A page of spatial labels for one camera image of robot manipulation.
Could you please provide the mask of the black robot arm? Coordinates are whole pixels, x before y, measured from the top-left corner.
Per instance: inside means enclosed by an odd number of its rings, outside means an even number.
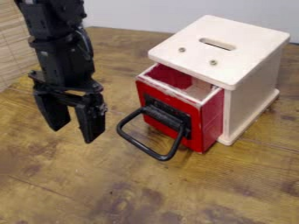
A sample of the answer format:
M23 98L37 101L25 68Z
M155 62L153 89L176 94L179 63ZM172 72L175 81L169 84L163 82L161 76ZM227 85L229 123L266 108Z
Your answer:
M28 73L36 105L53 130L75 109L84 141L105 131L103 86L92 79L93 48L83 27L84 0L13 0L23 13L40 70Z

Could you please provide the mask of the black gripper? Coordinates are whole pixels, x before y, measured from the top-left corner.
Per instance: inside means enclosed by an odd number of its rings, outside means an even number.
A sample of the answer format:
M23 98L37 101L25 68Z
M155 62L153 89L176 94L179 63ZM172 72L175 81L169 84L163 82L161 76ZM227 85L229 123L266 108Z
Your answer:
M84 142L89 144L105 131L107 105L103 86L93 80L96 71L89 35L81 27L60 37L31 37L29 46L40 62L40 71L29 72L33 98L51 129L71 121L67 105L75 112Z

